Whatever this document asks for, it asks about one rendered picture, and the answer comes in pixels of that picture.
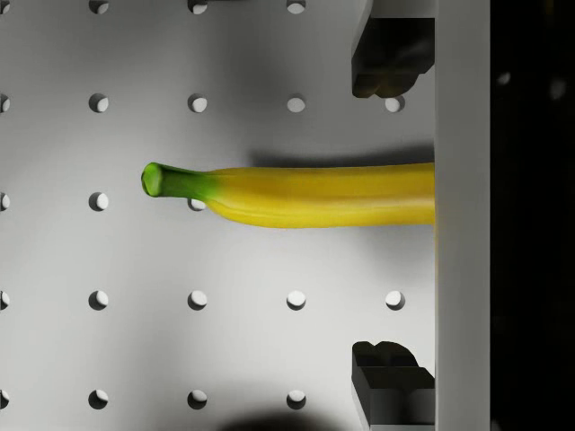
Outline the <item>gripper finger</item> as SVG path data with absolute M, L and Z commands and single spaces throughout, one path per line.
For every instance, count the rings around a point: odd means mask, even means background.
M 435 378 L 407 347 L 355 343 L 351 381 L 365 431 L 435 431 Z
M 436 0 L 366 0 L 351 45 L 360 99 L 407 93 L 435 64 Z

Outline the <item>banana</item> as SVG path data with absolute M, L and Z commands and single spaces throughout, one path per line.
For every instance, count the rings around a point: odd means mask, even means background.
M 152 198 L 187 198 L 227 220 L 266 228 L 434 224 L 433 163 L 331 168 L 227 168 L 149 163 Z

